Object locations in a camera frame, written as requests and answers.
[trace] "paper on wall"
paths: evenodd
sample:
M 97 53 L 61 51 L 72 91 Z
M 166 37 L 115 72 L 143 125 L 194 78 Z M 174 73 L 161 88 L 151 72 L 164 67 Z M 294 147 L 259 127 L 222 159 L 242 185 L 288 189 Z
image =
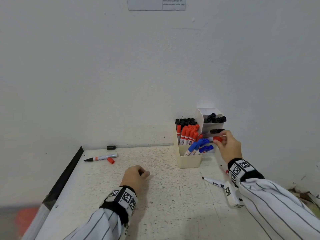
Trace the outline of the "paper on wall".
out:
M 186 0 L 127 0 L 129 11 L 186 10 Z

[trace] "person's left hand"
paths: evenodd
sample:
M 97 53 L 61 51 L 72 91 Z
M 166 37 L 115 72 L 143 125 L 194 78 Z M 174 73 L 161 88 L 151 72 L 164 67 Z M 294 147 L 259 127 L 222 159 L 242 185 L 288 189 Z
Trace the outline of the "person's left hand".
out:
M 125 171 L 120 186 L 130 186 L 134 189 L 136 194 L 138 194 L 141 190 L 142 183 L 149 175 L 150 172 L 146 171 L 141 166 L 132 166 Z

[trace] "table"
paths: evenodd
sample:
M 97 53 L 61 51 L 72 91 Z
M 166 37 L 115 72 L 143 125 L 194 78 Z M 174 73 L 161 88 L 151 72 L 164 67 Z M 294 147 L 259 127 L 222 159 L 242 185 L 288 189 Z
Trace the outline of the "table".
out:
M 118 153 L 115 163 L 84 159 Z M 36 240 L 63 239 L 84 224 L 129 166 L 151 172 L 126 239 L 269 239 L 245 207 L 227 205 L 223 189 L 204 181 L 227 179 L 219 151 L 199 168 L 178 169 L 173 146 L 86 150 L 43 224 Z

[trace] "white striped shirt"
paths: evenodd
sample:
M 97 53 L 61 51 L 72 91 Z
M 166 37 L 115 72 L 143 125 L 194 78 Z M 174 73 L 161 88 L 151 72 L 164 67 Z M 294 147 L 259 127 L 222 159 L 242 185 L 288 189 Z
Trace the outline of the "white striped shirt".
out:
M 319 240 L 320 220 L 289 191 L 266 179 L 249 178 L 239 185 L 252 217 L 272 240 Z M 109 209 L 95 211 L 88 222 L 64 240 L 119 240 L 128 230 Z

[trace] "blue marker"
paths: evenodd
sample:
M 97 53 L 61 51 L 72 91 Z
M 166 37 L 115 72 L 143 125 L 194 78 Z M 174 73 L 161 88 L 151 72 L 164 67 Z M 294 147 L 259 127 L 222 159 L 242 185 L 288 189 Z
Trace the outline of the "blue marker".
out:
M 206 151 L 208 148 L 209 148 L 209 147 L 205 145 L 204 147 L 202 147 L 202 148 L 200 148 L 199 150 L 197 150 L 194 155 L 195 155 L 195 156 L 201 155 L 201 154 L 202 154 L 204 151 Z
M 192 145 L 188 148 L 184 156 L 189 156 L 190 153 L 195 149 L 195 147 L 198 145 L 197 142 L 192 143 Z
M 202 139 L 202 143 L 200 144 L 200 147 L 203 147 L 204 145 L 208 144 L 209 143 L 209 140 L 208 139 Z
M 195 149 L 193 149 L 193 151 L 190 153 L 190 156 L 193 156 L 193 155 L 196 153 L 196 151 L 199 149 L 200 144 L 202 144 L 202 142 L 203 142 L 203 139 L 199 139 L 197 142 L 194 142 L 194 143 L 197 143 L 197 146 L 196 146 Z
M 209 151 L 211 151 L 213 149 L 214 149 L 214 146 L 213 145 L 209 145 L 208 149 L 206 149 L 203 153 L 207 153 L 207 152 L 209 152 Z

